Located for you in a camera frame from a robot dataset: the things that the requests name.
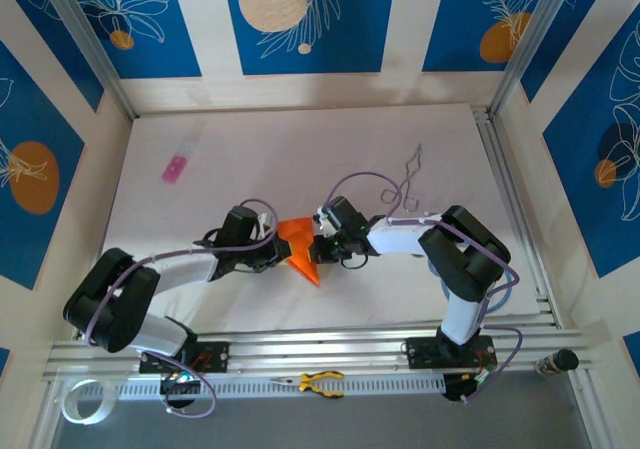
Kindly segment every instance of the yellow pliers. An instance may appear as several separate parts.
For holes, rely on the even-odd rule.
[[[298,386],[299,391],[313,391],[316,394],[320,394],[321,396],[327,397],[329,399],[338,399],[344,396],[344,392],[331,392],[325,391],[324,389],[320,389],[317,386],[311,384],[319,379],[324,379],[326,377],[332,377],[334,379],[344,379],[344,374],[336,371],[324,371],[318,372],[317,374],[302,374],[299,377],[278,377],[276,379],[271,379],[271,382],[276,384],[282,384],[283,386]]]

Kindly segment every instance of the orange object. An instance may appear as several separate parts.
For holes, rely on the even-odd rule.
[[[291,248],[291,257],[287,259],[289,265],[319,286],[318,267],[309,259],[309,246],[313,243],[313,220],[310,217],[301,217],[281,221],[278,235],[287,241]]]

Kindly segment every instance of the white board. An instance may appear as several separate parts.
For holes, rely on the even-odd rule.
[[[167,163],[196,126],[204,132],[181,179],[162,182]],[[496,314],[537,313],[527,262],[471,110],[463,104],[138,119],[105,248],[120,247],[139,258],[187,247],[249,197],[271,202],[281,220],[310,216],[351,172],[374,170],[402,180],[419,143],[422,169],[412,181],[412,196],[420,199],[420,211],[467,207],[509,247],[522,275]],[[380,201],[385,184],[362,176],[339,193],[371,217],[389,208]],[[425,259],[397,255],[372,258],[358,271],[322,266],[320,288],[286,264],[260,275],[230,274],[160,294],[152,312],[196,331],[275,330],[440,319],[446,300]]]

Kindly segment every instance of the orange circle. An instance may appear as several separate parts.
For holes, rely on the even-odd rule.
[[[9,180],[13,198],[31,214],[46,214],[55,204],[60,187],[56,157],[47,146],[34,141],[18,144],[11,156],[18,159],[9,160],[9,165],[17,170]]]
[[[124,31],[113,31],[109,35],[109,40],[111,41],[111,44],[123,51],[128,51],[133,47],[133,37]]]
[[[609,159],[601,160],[596,166],[596,182],[605,189],[616,182],[616,165]]]
[[[480,41],[480,57],[487,62],[502,63],[508,62],[513,55],[524,29],[529,24],[531,14],[519,12],[509,19],[496,22],[485,32]]]

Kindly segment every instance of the beige circle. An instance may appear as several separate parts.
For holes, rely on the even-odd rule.
[[[307,43],[300,44],[298,46],[298,52],[300,54],[309,54],[311,52],[311,46]]]
[[[280,32],[291,29],[307,13],[307,0],[238,0],[240,12],[254,29]]]

